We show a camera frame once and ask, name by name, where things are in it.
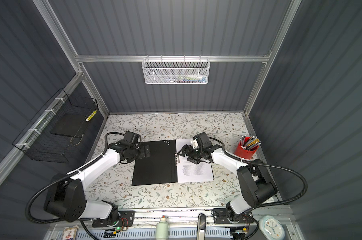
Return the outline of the printed paper sheet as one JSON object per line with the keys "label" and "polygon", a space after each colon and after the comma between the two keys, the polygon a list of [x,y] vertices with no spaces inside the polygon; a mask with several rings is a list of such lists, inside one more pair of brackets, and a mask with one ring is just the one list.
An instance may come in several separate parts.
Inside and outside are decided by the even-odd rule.
{"label": "printed paper sheet", "polygon": [[199,183],[214,180],[213,168],[211,164],[199,163],[193,164],[187,160],[187,156],[182,157],[178,152],[184,145],[190,145],[190,140],[176,140],[176,164],[177,164],[177,183]]}

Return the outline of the red folder with black inside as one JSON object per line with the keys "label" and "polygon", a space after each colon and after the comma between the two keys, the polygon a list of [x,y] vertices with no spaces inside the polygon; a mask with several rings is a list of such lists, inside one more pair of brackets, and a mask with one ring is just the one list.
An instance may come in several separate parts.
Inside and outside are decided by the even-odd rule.
{"label": "red folder with black inside", "polygon": [[150,157],[136,160],[132,186],[177,183],[176,140],[144,142]]}

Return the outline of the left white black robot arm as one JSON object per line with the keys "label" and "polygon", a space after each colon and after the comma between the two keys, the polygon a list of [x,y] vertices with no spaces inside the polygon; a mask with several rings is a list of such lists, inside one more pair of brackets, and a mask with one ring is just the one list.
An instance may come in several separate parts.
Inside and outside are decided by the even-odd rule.
{"label": "left white black robot arm", "polygon": [[106,170],[117,164],[129,164],[144,153],[142,137],[126,131],[105,135],[105,148],[95,159],[67,174],[49,187],[44,210],[61,220],[74,222],[82,219],[101,219],[114,225],[120,215],[115,204],[87,200],[85,190]]}

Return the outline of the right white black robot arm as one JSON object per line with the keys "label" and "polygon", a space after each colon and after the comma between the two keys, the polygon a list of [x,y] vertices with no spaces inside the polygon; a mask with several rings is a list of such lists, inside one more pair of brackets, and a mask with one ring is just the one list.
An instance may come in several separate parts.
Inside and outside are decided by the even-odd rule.
{"label": "right white black robot arm", "polygon": [[265,164],[256,159],[248,161],[226,151],[225,144],[209,137],[205,132],[195,135],[189,144],[184,144],[177,152],[187,161],[217,164],[237,175],[241,193],[227,204],[227,211],[240,215],[260,207],[278,190]]}

